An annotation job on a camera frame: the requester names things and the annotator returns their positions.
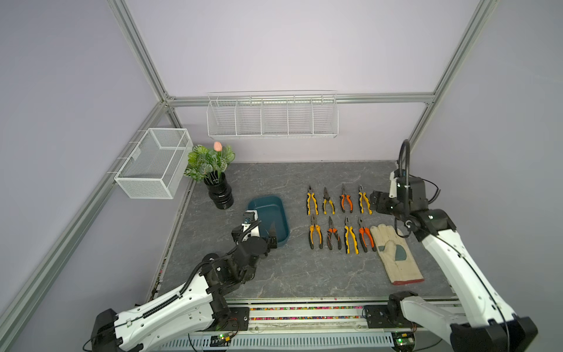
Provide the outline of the orange black long-nose pliers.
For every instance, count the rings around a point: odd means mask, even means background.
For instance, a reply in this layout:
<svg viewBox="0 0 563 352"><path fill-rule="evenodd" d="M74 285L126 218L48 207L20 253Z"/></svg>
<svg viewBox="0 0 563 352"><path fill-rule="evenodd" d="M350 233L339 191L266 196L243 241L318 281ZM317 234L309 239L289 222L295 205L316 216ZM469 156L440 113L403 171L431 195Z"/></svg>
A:
<svg viewBox="0 0 563 352"><path fill-rule="evenodd" d="M328 217L328 230L327 230L327 240L326 240L327 246L330 250L334 249L333 240L336 241L337 249L341 250L342 249L341 238L338 234L337 228L334 226L333 219L330 216Z"/></svg>

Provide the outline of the orange black diagonal cutters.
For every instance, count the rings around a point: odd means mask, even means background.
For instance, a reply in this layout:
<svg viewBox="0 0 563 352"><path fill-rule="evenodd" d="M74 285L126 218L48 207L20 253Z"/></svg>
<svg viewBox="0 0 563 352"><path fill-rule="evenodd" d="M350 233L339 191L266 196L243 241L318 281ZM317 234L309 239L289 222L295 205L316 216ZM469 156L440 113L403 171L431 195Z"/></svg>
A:
<svg viewBox="0 0 563 352"><path fill-rule="evenodd" d="M362 218L358 219L358 223L359 223L360 240L361 240L363 251L368 252L368 249L371 249L373 252L375 252L376 251L375 242L369 227L366 226Z"/></svg>

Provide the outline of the teal plastic storage box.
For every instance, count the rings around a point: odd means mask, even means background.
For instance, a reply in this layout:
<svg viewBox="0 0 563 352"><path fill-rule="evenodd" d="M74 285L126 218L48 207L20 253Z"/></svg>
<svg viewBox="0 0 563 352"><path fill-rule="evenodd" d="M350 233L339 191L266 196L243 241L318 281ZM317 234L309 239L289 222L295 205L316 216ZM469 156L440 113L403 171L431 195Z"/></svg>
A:
<svg viewBox="0 0 563 352"><path fill-rule="evenodd" d="M269 195L251 200L247 206L250 211L256 211L261 221L258 229L260 237L267 239L270 230L274 229L277 247L283 247L290 237L290 227L282 200L278 196Z"/></svg>

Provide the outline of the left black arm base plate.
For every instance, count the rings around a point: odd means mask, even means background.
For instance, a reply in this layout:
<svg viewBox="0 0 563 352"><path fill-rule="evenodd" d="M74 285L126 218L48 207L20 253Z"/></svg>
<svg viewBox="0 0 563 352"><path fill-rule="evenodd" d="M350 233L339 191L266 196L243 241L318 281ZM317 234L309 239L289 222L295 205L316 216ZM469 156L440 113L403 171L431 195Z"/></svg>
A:
<svg viewBox="0 0 563 352"><path fill-rule="evenodd" d="M222 318L215 319L203 331L247 331L250 323L248 307L230 307L230 311Z"/></svg>

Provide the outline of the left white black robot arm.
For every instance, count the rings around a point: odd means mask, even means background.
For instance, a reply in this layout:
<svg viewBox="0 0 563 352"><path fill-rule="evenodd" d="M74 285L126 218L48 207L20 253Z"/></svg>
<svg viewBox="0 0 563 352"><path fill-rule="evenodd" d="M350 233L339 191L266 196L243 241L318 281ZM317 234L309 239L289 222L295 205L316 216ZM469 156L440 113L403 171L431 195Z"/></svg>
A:
<svg viewBox="0 0 563 352"><path fill-rule="evenodd" d="M232 318L225 296L255 277L260 259L277 247L275 227L260 231L260 221L233 230L235 246L225 255L210 253L184 284L142 306L95 319L84 351L152 351L177 337Z"/></svg>

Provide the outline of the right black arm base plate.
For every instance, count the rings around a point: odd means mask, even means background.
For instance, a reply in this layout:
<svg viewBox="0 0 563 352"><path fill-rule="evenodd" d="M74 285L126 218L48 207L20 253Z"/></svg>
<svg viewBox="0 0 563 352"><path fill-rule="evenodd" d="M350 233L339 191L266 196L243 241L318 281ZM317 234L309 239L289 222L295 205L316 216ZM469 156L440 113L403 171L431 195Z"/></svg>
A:
<svg viewBox="0 0 563 352"><path fill-rule="evenodd" d="M400 308L389 308L384 305L366 305L362 317L369 329L410 329L418 330L420 325L407 320Z"/></svg>

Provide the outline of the yellow grey open-jaw pliers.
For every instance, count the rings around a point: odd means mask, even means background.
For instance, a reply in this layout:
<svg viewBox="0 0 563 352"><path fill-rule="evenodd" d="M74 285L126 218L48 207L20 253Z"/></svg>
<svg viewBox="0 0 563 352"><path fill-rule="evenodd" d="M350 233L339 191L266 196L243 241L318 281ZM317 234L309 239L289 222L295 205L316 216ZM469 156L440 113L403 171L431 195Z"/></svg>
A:
<svg viewBox="0 0 563 352"><path fill-rule="evenodd" d="M309 226L309 246L311 249L315 248L315 237L318 237L318 248L323 248L323 235L321 233L320 225L318 224L317 216L311 215L311 224Z"/></svg>

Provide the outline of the yellow black combination pliers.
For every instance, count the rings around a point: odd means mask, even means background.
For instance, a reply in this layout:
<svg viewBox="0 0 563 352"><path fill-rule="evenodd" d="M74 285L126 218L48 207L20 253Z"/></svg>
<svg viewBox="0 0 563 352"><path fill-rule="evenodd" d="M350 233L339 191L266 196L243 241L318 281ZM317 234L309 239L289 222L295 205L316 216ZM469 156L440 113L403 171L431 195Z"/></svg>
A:
<svg viewBox="0 0 563 352"><path fill-rule="evenodd" d="M348 217L345 218L345 248L347 254L359 254L356 234Z"/></svg>

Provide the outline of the orange black greener pliers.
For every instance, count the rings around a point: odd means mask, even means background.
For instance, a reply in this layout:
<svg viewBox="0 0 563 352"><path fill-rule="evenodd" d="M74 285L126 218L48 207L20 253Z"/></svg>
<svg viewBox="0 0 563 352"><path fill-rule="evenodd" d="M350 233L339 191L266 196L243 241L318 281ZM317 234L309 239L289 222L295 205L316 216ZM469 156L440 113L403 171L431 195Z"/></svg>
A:
<svg viewBox="0 0 563 352"><path fill-rule="evenodd" d="M349 210L350 213L353 213L353 203L350 195L345 190L344 184L342 185L341 189L340 204L343 213L345 213L346 210Z"/></svg>

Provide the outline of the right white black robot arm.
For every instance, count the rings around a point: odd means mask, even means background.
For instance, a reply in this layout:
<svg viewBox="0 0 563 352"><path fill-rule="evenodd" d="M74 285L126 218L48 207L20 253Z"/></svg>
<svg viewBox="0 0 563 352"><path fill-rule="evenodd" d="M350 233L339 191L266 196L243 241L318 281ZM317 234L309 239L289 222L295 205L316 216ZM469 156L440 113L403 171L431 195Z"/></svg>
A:
<svg viewBox="0 0 563 352"><path fill-rule="evenodd" d="M380 214L401 221L408 234L433 256L453 287L464 316L451 314L410 291L388 300L391 317L422 326L454 351L525 351L538 335L529 317L520 317L496 292L465 248L457 227L441 209L431 209L424 179L410 174L411 146L400 148L390 190L374 191L370 203Z"/></svg>

